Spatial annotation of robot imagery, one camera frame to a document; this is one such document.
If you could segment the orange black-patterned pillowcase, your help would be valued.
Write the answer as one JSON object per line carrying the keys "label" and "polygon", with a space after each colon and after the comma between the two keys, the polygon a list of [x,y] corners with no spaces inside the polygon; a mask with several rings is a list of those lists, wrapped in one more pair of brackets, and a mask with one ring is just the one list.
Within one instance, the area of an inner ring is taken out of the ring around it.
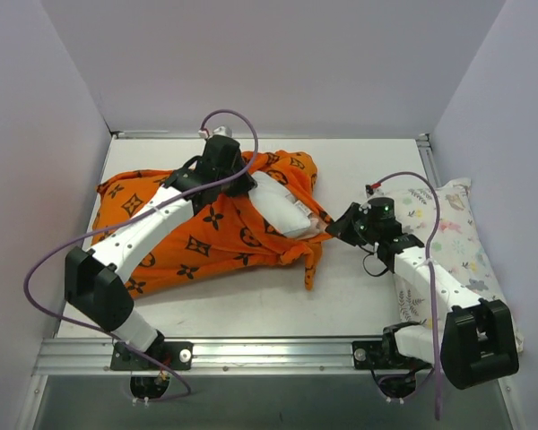
{"label": "orange black-patterned pillowcase", "polygon": [[[317,165],[303,151],[246,151],[243,160],[253,163],[251,173],[263,172],[300,199],[317,220],[332,219],[313,197]],[[98,243],[110,233],[107,227],[126,221],[141,210],[163,185],[168,170],[134,170],[120,173],[97,187],[100,207],[92,223]],[[245,197],[220,195],[195,217],[156,245],[134,269],[125,286],[134,299],[207,277],[254,266],[284,266],[303,260],[304,286],[311,290],[322,244],[327,233],[309,238],[288,238]]]}

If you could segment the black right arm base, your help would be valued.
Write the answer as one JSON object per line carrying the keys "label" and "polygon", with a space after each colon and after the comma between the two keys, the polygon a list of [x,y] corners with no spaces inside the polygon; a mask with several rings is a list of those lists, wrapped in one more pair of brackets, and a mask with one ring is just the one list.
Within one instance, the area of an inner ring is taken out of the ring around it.
{"label": "black right arm base", "polygon": [[356,370],[424,370],[431,364],[418,358],[389,353],[381,339],[355,340],[351,343],[352,365]]}

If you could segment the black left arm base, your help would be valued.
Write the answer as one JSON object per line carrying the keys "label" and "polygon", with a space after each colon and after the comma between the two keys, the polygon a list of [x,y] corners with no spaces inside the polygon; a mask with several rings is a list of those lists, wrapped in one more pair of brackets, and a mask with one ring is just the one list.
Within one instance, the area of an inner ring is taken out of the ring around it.
{"label": "black left arm base", "polygon": [[[175,371],[191,368],[194,344],[189,341],[165,340],[160,346],[146,352],[146,355]],[[112,371],[150,371],[160,367],[146,358],[140,357],[126,347],[124,342],[114,345],[111,362]]]}

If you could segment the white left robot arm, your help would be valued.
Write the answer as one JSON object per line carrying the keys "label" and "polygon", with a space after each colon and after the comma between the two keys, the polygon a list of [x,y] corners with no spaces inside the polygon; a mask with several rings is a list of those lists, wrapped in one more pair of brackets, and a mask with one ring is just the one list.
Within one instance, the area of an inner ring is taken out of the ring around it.
{"label": "white left robot arm", "polygon": [[65,257],[65,300],[116,340],[131,347],[143,368],[163,358],[163,337],[135,310],[126,283],[138,264],[166,236],[219,195],[236,197],[256,185],[239,143],[214,134],[204,151],[173,171],[129,221],[88,250]]}

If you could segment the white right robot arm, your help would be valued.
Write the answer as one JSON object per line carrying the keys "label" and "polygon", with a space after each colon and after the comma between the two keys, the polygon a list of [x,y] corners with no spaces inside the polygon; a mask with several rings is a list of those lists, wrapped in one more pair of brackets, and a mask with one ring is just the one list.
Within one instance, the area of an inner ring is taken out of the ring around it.
{"label": "white right robot arm", "polygon": [[396,219],[393,199],[354,202],[326,231],[369,252],[407,288],[401,298],[413,319],[384,328],[377,363],[439,365],[460,390],[518,372],[508,306],[471,291],[430,259],[424,242]]}

